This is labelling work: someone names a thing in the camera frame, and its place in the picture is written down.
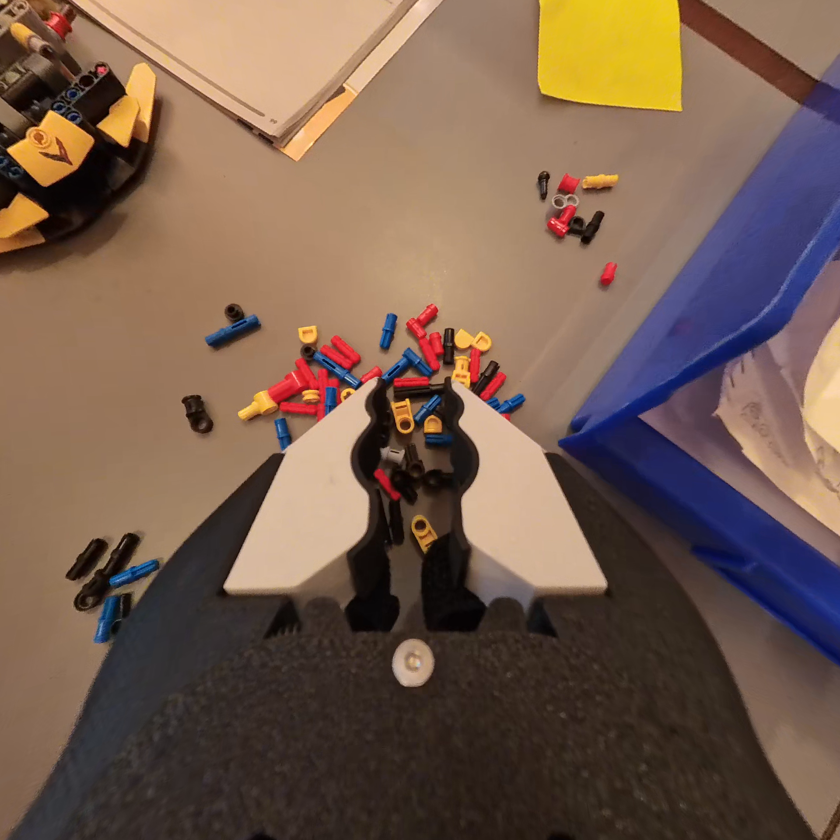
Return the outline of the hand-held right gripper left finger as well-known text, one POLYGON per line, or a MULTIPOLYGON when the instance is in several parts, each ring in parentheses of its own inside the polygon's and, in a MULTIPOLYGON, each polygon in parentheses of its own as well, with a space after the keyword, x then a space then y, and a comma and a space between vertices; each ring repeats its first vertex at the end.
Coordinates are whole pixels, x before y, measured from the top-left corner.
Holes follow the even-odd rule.
POLYGON ((387 384, 371 379, 292 443, 224 582, 226 595, 328 597, 354 629, 398 617, 382 498, 387 384))

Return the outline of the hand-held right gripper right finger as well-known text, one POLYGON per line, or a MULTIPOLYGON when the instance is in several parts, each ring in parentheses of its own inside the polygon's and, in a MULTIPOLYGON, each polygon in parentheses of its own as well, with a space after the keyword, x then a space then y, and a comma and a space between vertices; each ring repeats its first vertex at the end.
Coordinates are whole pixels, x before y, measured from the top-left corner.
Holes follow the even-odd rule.
POLYGON ((430 631, 473 631, 508 599, 603 596, 607 580, 542 446, 466 386, 446 381, 453 508, 423 561, 430 631))

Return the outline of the pile of small coloured pins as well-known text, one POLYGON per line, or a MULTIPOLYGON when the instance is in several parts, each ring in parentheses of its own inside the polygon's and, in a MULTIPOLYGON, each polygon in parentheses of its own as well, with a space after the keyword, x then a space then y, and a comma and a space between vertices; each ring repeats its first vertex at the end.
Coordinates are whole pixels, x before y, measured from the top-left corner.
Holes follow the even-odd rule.
POLYGON ((498 362, 482 361, 492 347, 490 336, 464 329, 435 330, 438 314, 438 305, 431 302, 408 318, 405 329, 414 345, 406 347, 387 369, 377 364, 364 373, 361 354, 345 339, 335 334, 328 343, 318 346, 317 328, 300 328, 301 349, 294 369, 262 390, 278 404, 279 411, 266 416, 275 416, 280 451, 286 452, 292 443, 288 415, 313 417, 320 422, 360 393, 363 385, 384 386, 384 414, 376 422, 383 465, 375 469, 374 481, 387 503, 386 547, 403 543, 403 503, 414 504, 419 487, 441 490, 454 485, 451 474, 426 469, 413 443, 415 432, 421 432, 426 448, 443 449, 453 444, 454 434, 446 419, 445 384, 465 385, 507 420, 526 402, 521 393, 499 398, 507 376, 498 362))

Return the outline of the yellow toy brick car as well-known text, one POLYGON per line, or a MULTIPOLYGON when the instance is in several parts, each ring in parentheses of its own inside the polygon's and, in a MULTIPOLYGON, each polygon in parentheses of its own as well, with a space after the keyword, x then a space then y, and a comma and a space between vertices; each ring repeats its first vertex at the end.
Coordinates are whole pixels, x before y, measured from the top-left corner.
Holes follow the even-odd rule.
POLYGON ((156 75, 121 81, 70 53, 69 2, 1 3, 1 253, 90 226, 133 188, 151 156, 156 75))

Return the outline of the grey desk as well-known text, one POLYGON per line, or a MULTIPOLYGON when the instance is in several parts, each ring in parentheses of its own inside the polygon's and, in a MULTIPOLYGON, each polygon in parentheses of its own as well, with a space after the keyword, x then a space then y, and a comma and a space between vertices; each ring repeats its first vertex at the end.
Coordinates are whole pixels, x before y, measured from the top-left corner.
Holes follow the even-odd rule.
POLYGON ((92 538, 169 558, 271 454, 237 411, 297 330, 375 364, 387 312, 487 331, 555 449, 572 416, 814 92, 832 2, 688 2, 684 110, 538 92, 535 2, 443 2, 302 162, 171 76, 143 180, 66 242, 2 257, 2 838, 74 728, 107 650, 65 574, 92 538), (617 173, 591 245, 545 227, 563 173, 617 173), (613 284, 599 284, 607 262, 613 284), (261 329, 212 350, 237 303, 261 329), (194 433, 182 398, 213 419, 194 433))

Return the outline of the blue storage bin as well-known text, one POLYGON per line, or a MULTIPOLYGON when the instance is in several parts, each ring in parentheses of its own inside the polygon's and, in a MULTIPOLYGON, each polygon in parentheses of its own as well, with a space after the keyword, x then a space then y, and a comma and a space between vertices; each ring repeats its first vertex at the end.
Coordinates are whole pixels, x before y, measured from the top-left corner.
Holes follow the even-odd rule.
POLYGON ((729 362, 790 323, 838 321, 838 82, 835 59, 560 441, 835 663, 838 534, 715 412, 729 362))

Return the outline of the long blue pin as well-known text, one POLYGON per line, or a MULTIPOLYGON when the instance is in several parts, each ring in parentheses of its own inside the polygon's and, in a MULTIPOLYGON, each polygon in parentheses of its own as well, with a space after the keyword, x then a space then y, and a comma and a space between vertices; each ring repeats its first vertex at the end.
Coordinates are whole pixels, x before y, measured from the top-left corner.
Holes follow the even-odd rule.
POLYGON ((220 350, 260 329, 261 322, 259 318, 252 314, 208 334, 204 337, 204 342, 212 350, 220 350))

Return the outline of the cluster of black blue pins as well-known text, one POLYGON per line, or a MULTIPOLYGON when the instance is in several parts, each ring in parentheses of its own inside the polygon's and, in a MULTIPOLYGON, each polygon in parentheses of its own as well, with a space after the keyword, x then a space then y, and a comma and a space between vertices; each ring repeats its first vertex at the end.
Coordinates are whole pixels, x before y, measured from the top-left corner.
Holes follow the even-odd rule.
POLYGON ((109 644, 129 614, 130 586, 150 578, 162 567, 159 559, 131 564, 140 543, 141 536, 136 532, 124 533, 111 548, 105 539, 93 539, 66 573, 68 581, 81 582, 73 609, 79 614, 97 615, 93 634, 96 645, 109 644))

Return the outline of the heap of white paper bags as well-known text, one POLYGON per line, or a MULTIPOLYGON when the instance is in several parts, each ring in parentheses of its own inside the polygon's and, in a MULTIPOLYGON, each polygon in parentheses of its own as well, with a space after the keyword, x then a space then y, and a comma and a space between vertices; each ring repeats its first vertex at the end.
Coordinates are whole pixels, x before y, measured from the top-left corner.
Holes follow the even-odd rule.
POLYGON ((838 321, 790 323, 729 362, 715 415, 776 489, 839 533, 838 321))

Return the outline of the small red black pin cluster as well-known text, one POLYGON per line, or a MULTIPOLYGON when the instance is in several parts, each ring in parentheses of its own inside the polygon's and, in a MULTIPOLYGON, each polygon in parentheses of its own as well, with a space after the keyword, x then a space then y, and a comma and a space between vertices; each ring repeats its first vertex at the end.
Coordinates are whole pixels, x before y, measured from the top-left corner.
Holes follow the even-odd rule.
POLYGON ((617 173, 599 173, 595 175, 575 176, 563 173, 553 194, 550 194, 550 174, 542 171, 537 180, 540 201, 547 204, 545 227, 557 240, 577 238, 587 247, 600 233, 606 218, 606 212, 595 209, 584 212, 582 196, 602 196, 613 191, 621 181, 617 173))

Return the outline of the open instruction booklet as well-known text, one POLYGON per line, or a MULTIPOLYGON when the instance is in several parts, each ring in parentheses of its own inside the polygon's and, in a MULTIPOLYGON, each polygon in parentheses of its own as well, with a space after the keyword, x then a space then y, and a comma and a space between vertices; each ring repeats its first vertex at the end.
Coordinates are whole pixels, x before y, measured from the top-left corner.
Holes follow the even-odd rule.
POLYGON ((299 161, 439 1, 79 1, 79 13, 299 161))

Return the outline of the yellow sticky note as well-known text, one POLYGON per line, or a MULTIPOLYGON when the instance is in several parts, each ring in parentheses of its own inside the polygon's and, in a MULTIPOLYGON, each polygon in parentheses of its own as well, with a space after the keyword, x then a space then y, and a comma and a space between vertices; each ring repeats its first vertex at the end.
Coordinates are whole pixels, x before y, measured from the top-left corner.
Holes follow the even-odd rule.
POLYGON ((540 1, 542 95, 624 109, 680 112, 677 1, 540 1))

